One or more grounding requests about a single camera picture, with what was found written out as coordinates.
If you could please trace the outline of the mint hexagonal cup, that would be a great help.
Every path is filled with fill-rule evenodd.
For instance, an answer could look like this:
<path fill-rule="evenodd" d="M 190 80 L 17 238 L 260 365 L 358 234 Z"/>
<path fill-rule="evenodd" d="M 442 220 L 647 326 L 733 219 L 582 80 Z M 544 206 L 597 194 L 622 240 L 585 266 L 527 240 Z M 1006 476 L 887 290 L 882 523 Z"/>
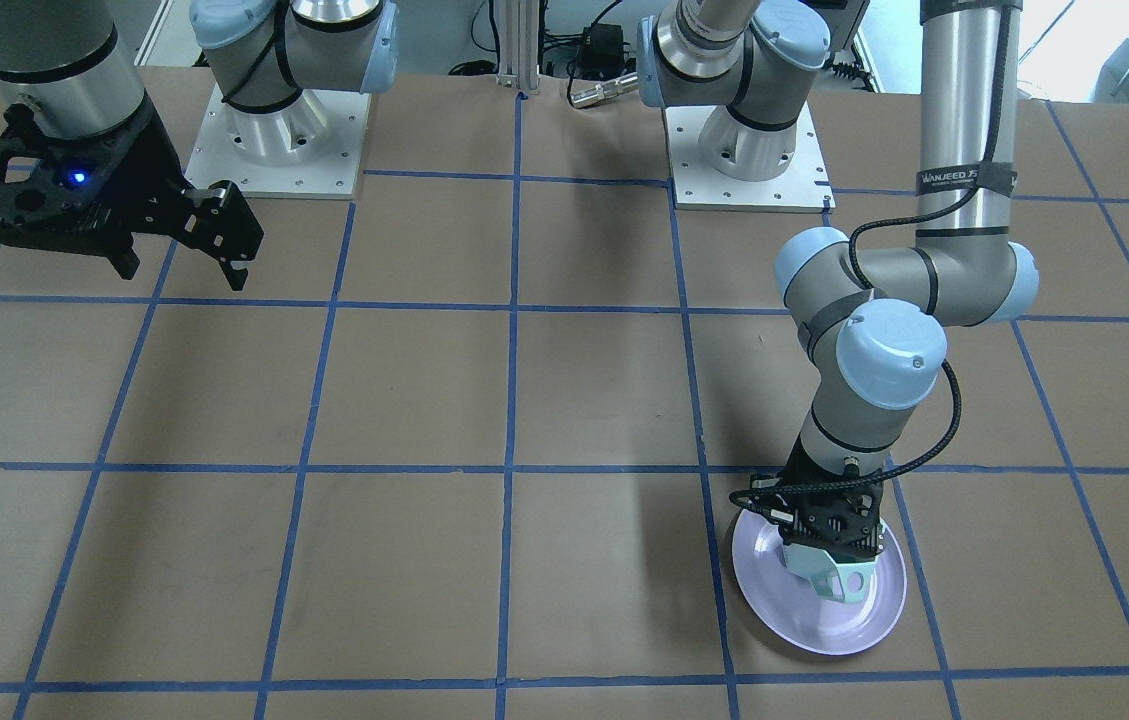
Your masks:
<path fill-rule="evenodd" d="M 869 600 L 878 561 L 840 557 L 834 553 L 787 543 L 782 546 L 784 567 L 814 588 L 821 600 L 864 603 Z"/>

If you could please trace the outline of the lilac round plate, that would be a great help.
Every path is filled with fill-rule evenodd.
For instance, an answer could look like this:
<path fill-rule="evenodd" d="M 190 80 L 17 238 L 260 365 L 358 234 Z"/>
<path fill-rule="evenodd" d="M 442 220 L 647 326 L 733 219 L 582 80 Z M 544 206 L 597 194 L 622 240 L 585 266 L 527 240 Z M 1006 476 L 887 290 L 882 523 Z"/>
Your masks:
<path fill-rule="evenodd" d="M 732 539 L 734 577 L 751 609 L 784 641 L 815 653 L 863 652 L 892 633 L 907 597 L 904 556 L 889 523 L 881 524 L 881 541 L 869 600 L 821 600 L 809 583 L 785 569 L 778 527 L 742 511 Z"/>

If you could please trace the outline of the aluminium frame post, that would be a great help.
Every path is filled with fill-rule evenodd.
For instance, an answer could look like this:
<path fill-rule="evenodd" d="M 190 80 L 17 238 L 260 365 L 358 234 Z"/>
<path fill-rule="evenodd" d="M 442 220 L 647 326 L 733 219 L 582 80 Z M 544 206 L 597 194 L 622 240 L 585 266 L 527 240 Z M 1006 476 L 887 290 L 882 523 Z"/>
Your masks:
<path fill-rule="evenodd" d="M 496 82 L 524 96 L 539 93 L 541 1 L 490 1 L 496 29 Z"/>

